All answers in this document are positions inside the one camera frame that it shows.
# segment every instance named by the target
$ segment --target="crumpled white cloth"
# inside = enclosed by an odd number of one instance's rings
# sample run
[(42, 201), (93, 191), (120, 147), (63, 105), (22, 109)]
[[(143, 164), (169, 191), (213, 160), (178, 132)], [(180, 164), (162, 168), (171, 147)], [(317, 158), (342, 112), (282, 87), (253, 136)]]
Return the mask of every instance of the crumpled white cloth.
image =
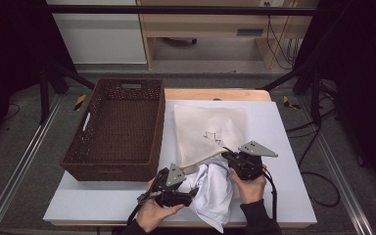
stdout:
[(174, 106), (177, 163), (196, 165), (244, 144), (245, 112), (242, 109)]
[(200, 219), (223, 233), (222, 225), (230, 219), (230, 203), (233, 195), (228, 162), (221, 156), (211, 158), (198, 166), (196, 173), (187, 175), (179, 186), (180, 191), (199, 188), (190, 209)]

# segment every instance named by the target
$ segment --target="white cabinet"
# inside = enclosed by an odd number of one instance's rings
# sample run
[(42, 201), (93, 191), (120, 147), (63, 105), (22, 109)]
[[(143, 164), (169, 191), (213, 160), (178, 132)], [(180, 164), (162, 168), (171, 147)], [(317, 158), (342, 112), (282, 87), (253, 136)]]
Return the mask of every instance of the white cabinet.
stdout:
[[(134, 0), (47, 0), (49, 5), (136, 5)], [(146, 64), (139, 17), (53, 14), (76, 65)]]

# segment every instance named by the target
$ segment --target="black pole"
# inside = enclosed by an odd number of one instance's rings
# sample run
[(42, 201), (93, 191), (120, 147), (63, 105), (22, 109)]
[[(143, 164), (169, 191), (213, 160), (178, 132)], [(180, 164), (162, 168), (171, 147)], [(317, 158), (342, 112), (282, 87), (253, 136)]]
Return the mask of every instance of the black pole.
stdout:
[(269, 84), (261, 87), (261, 88), (256, 88), (257, 90), (266, 90), (266, 91), (270, 91), (274, 88), (276, 88), (277, 86), (283, 84), (284, 82), (296, 77), (296, 76), (299, 76), (301, 75), (303, 72), (306, 71), (306, 69), (309, 67), (309, 63), (304, 63), (302, 64), (301, 66), (299, 66), (298, 68), (295, 68), (293, 70), (291, 70), (290, 72), (284, 74), (283, 76), (281, 76), (280, 78), (274, 80), (273, 82), (270, 82)]
[(94, 87), (95, 87), (95, 84), (87, 79), (85, 79), (84, 77), (78, 75), (78, 73), (75, 73), (73, 71), (70, 71), (70, 70), (67, 70), (66, 68), (60, 66), (59, 64), (57, 63), (53, 63), (52, 64), (53, 68), (56, 70), (56, 71), (59, 71), (61, 72), (62, 74), (65, 74), (67, 76), (69, 76), (70, 78), (74, 79), (75, 81), (78, 81), (79, 83), (85, 85), (87, 88), (89, 88), (90, 90), (93, 90)]
[(335, 13), (317, 8), (217, 7), (217, 6), (101, 6), (101, 5), (29, 5), (27, 9), (57, 14), (172, 14), (172, 15), (252, 15), (317, 16)]
[(48, 97), (48, 80), (47, 80), (47, 70), (45, 66), (42, 67), (42, 71), (39, 75), (39, 91), (41, 95), (41, 121), (43, 124), (45, 119), (50, 114), (50, 100)]
[(310, 114), (314, 123), (320, 127), (322, 119), (319, 112), (319, 92), (320, 92), (320, 80), (319, 75), (316, 71), (316, 64), (313, 66), (313, 69), (310, 71), (312, 77), (312, 91), (310, 98)]

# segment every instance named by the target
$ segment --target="black cable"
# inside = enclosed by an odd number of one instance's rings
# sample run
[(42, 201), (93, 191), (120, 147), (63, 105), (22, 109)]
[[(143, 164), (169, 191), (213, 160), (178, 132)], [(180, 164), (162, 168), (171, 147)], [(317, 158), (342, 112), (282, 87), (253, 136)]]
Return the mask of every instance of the black cable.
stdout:
[(15, 106), (18, 109), (15, 111), (15, 113), (13, 115), (11, 115), (9, 117), (6, 117), (3, 120), (7, 120), (7, 119), (10, 119), (10, 118), (13, 118), (13, 117), (15, 117), (20, 112), (21, 107), (19, 105), (17, 105), (17, 104), (9, 104), (9, 106)]
[(273, 196), (273, 201), (272, 201), (272, 216), (275, 221), (277, 221), (277, 189), (276, 186), (274, 186), (273, 178), (270, 174), (270, 172), (267, 170), (267, 168), (264, 167), (263, 175), (264, 177), (270, 182), (271, 184), (271, 195)]
[(289, 42), (288, 42), (288, 48), (287, 48), (287, 60), (292, 63), (292, 66), (295, 65), (295, 61), (298, 57), (298, 47), (299, 47), (299, 39), (295, 38), (295, 47), (293, 49), (293, 53), (291, 52), (292, 50), (292, 40), (293, 39), (289, 39)]
[[(321, 118), (327, 118), (330, 115), (335, 114), (336, 112), (337, 112), (336, 109), (332, 109), (332, 110), (328, 111), (327, 113), (321, 115)], [(291, 128), (291, 129), (287, 129), (286, 133), (290, 133), (290, 132), (294, 132), (294, 131), (297, 131), (297, 130), (300, 130), (300, 129), (304, 129), (304, 128), (308, 127), (308, 126), (311, 126), (312, 124), (314, 124), (314, 121), (308, 122), (306, 124), (303, 124), (303, 125)]]
[(307, 145), (307, 147), (306, 147), (304, 153), (302, 154), (301, 159), (299, 160), (299, 163), (298, 163), (298, 168), (301, 168), (302, 162), (304, 161), (307, 152), (309, 151), (309, 149), (310, 149), (310, 147), (312, 146), (313, 142), (315, 141), (317, 135), (319, 134), (320, 127), (321, 127), (321, 125), (319, 125), (319, 127), (317, 128), (315, 135), (314, 135), (313, 138), (310, 140), (310, 142), (309, 142), (309, 144)]
[(335, 193), (337, 194), (337, 200), (336, 200), (334, 203), (332, 203), (332, 204), (321, 203), (321, 202), (317, 201), (316, 199), (314, 199), (313, 197), (311, 197), (311, 196), (309, 195), (309, 198), (310, 198), (311, 200), (313, 200), (315, 203), (317, 203), (318, 205), (320, 205), (320, 206), (322, 206), (322, 207), (325, 207), (325, 208), (334, 208), (334, 207), (338, 206), (338, 204), (340, 204), (340, 202), (341, 202), (341, 194), (340, 194), (340, 191), (338, 190), (337, 186), (335, 186), (334, 182), (332, 182), (332, 181), (331, 181), (330, 179), (328, 179), (327, 177), (325, 177), (325, 176), (323, 176), (323, 175), (321, 175), (321, 174), (315, 173), (315, 172), (302, 171), (301, 174), (302, 174), (302, 175), (304, 175), (304, 174), (311, 174), (311, 175), (315, 175), (315, 176), (317, 176), (317, 177), (322, 178), (323, 180), (327, 181), (329, 184), (332, 185), (332, 187), (333, 187), (334, 190), (335, 190)]
[(230, 150), (229, 148), (227, 148), (227, 147), (222, 147), (222, 148), (227, 150), (228, 153), (230, 153), (231, 156), (234, 155), (234, 152), (232, 150)]
[(313, 133), (315, 133), (316, 130), (313, 130), (312, 132), (310, 133), (307, 133), (307, 134), (303, 134), (303, 135), (295, 135), (295, 136), (288, 136), (289, 139), (296, 139), (296, 138), (302, 138), (302, 137), (307, 137)]
[[(154, 185), (156, 185), (156, 183), (157, 183), (157, 179), (160, 178), (161, 175), (163, 175), (164, 170), (165, 169), (161, 169), (158, 172), (157, 176), (154, 179), (154, 182), (152, 182), (152, 184), (151, 184), (151, 187), (149, 187), (149, 190), (145, 192), (145, 197), (146, 198), (149, 197), (149, 195), (151, 194), (152, 190), (154, 189)], [(129, 225), (133, 221), (133, 218), (135, 217), (135, 215), (137, 214), (137, 212), (139, 211), (139, 209), (142, 208), (142, 206), (143, 205), (140, 205), (139, 202), (138, 202), (138, 204), (136, 205), (135, 209), (133, 210), (133, 212), (130, 214), (129, 218), (127, 219), (127, 225)]]
[[(270, 16), (267, 16), (267, 31), (266, 31), (266, 42), (267, 42), (267, 46), (268, 46), (268, 49), (270, 50), (271, 54), (273, 54), (273, 57), (274, 57), (274, 60), (276, 61), (277, 65), (282, 68), (283, 70), (291, 70), (292, 68), (284, 68), (283, 66), (280, 65), (279, 61), (277, 60), (277, 57), (276, 57), (276, 54), (274, 54), (273, 50), (271, 49), (271, 46), (270, 46), (270, 43), (268, 41), (268, 32), (270, 31), (271, 29), (271, 22), (270, 22)], [(276, 34), (274, 33), (273, 31), (273, 35), (274, 37), (276, 38), (276, 41), (277, 43), (279, 44), (279, 47), (280, 47), (280, 50), (282, 51), (283, 53), (283, 56), (285, 56), (283, 50), (282, 50), (282, 47), (280, 46), (280, 42), (277, 40), (277, 37), (276, 37)]]

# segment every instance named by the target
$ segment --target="basket handle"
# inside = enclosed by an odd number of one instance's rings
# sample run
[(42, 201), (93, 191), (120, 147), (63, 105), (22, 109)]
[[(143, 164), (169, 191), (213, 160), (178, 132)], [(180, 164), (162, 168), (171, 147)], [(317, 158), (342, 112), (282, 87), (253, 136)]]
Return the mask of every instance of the basket handle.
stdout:
[(85, 129), (87, 128), (87, 124), (90, 121), (90, 117), (91, 117), (90, 112), (88, 112), (87, 117), (85, 118), (85, 121), (84, 121), (84, 125), (82, 127), (83, 131), (85, 131)]
[(122, 83), (120, 86), (123, 89), (142, 89), (142, 84), (140, 82), (126, 81), (126, 82)]

